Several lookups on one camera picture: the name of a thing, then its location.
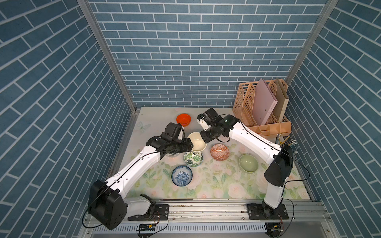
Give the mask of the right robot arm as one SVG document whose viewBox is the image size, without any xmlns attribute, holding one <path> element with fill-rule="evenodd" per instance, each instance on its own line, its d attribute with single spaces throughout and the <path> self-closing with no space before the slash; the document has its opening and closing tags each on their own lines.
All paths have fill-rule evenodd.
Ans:
<svg viewBox="0 0 381 238">
<path fill-rule="evenodd" d="M 209 143 L 221 135 L 229 137 L 251 149 L 269 165 L 264 173 L 267 181 L 265 198 L 262 204 L 249 204 L 248 212 L 257 213 L 259 219 L 288 219 L 282 196 L 286 180 L 293 169 L 293 149 L 290 146 L 282 147 L 252 132 L 232 115 L 222 117 L 213 108 L 199 114 L 197 122 L 203 128 L 200 135 L 204 142 Z"/>
</svg>

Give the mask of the light green bowl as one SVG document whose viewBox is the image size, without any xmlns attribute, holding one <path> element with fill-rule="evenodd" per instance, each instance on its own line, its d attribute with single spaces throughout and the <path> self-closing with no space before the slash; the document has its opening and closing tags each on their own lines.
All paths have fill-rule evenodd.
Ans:
<svg viewBox="0 0 381 238">
<path fill-rule="evenodd" d="M 245 154 L 239 158 L 239 166 L 245 173 L 252 174 L 258 170 L 259 163 L 254 156 Z"/>
</svg>

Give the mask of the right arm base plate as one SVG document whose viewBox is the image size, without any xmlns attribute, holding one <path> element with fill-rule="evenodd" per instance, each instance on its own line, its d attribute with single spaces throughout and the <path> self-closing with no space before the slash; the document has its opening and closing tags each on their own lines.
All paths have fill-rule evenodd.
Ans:
<svg viewBox="0 0 381 238">
<path fill-rule="evenodd" d="M 289 216 L 284 204 L 272 208 L 266 203 L 249 203 L 247 205 L 250 220 L 288 220 Z"/>
</svg>

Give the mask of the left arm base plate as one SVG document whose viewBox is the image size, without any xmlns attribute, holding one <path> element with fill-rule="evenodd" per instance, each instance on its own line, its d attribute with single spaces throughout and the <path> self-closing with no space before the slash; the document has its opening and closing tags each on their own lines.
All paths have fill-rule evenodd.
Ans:
<svg viewBox="0 0 381 238">
<path fill-rule="evenodd" d="M 150 205 L 148 211 L 144 215 L 135 215 L 128 217 L 129 221 L 153 221 L 158 220 L 160 215 L 168 215 L 169 204 Z"/>
</svg>

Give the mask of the cream bowl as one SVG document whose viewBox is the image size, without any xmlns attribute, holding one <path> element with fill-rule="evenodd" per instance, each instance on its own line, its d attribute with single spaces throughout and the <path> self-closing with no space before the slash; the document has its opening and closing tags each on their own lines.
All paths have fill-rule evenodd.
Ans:
<svg viewBox="0 0 381 238">
<path fill-rule="evenodd" d="M 204 142 L 199 132 L 193 132 L 189 134 L 188 138 L 191 140 L 193 144 L 192 152 L 201 152 L 207 146 L 207 144 Z"/>
</svg>

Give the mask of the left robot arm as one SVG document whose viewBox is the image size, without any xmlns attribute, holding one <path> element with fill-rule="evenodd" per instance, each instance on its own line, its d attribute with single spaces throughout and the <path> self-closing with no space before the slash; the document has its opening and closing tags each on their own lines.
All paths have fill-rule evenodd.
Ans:
<svg viewBox="0 0 381 238">
<path fill-rule="evenodd" d="M 147 195 L 126 198 L 140 177 L 166 154 L 190 152 L 193 144 L 185 138 L 181 124 L 169 123 L 160 136 L 148 140 L 142 151 L 123 169 L 106 181 L 97 180 L 90 187 L 87 213 L 112 230 L 126 217 L 151 219 L 155 201 Z"/>
</svg>

